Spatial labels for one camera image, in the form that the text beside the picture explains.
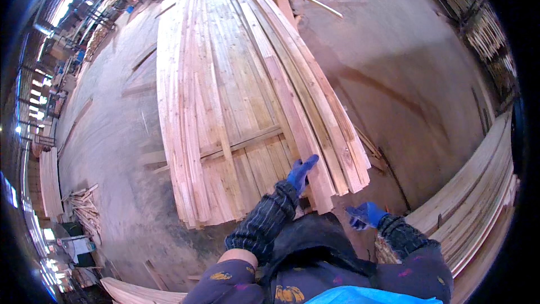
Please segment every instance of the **forearm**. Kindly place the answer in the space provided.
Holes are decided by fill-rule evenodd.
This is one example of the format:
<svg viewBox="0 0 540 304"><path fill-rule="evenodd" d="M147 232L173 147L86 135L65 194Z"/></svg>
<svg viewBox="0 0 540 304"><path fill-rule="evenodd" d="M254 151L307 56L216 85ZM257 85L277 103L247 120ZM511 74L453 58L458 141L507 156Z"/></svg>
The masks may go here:
<svg viewBox="0 0 540 304"><path fill-rule="evenodd" d="M225 238L230 249L253 253L261 265L271 258L274 240L283 226L294 219L298 205L296 190L287 181L279 181L272 195L265 195L246 218Z"/></svg>
<svg viewBox="0 0 540 304"><path fill-rule="evenodd" d="M428 239L426 235L407 224L403 217L387 214L379 221L377 230L401 260L423 247L433 246L440 251L439 242Z"/></svg>

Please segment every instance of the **dusty floor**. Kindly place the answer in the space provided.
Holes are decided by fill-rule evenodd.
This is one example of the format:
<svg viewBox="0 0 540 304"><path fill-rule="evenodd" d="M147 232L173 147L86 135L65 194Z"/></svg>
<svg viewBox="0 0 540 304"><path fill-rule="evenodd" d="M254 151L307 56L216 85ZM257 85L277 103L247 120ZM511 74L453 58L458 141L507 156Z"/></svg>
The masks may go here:
<svg viewBox="0 0 540 304"><path fill-rule="evenodd" d="M352 121L388 156L414 209L482 140L471 90L482 98L479 70L432 0L321 1L345 18L306 3L300 34ZM163 149L156 91L121 95L134 82L156 80L155 57L135 73L132 67L157 40L158 12L159 3L152 3L135 16L121 16L119 29L81 77L58 124L59 146L85 102L93 103L59 159L60 187L65 195L99 184L99 253L122 280L156 288L143 265L151 260L170 290L187 291L195 282L186 276L218 259L234 224L187 231L176 214L170 178L153 174L139 159ZM397 214L406 210L390 176L373 169L370 176L364 191L334 200L343 223L343 207L365 200ZM359 257L373 260L374 232L346 230Z"/></svg>

